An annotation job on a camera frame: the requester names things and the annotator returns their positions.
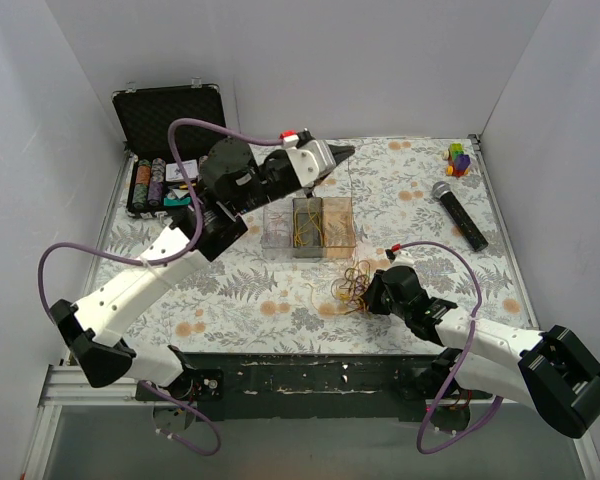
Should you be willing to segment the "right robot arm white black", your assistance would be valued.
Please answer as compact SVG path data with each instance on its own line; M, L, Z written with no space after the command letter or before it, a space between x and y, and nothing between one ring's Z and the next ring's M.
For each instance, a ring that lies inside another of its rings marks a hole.
M513 400L570 438L600 416L600 363L565 327L524 330L473 320L455 303L429 296L406 265L377 271L362 299L369 312L397 316L421 340L468 351L462 365L433 371L433 387L444 397L466 389Z

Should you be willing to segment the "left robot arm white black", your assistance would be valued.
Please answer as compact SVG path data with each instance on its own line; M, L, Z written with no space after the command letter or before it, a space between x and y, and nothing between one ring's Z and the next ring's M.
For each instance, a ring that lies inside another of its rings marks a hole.
M187 399L200 378L176 347L129 345L128 328L186 277L205 269L247 231L243 215L290 194L310 193L355 152L302 132L262 163L246 142L225 138L201 161L200 210L187 206L129 267L90 295L57 301L52 320L94 388L121 378L149 381L173 400Z

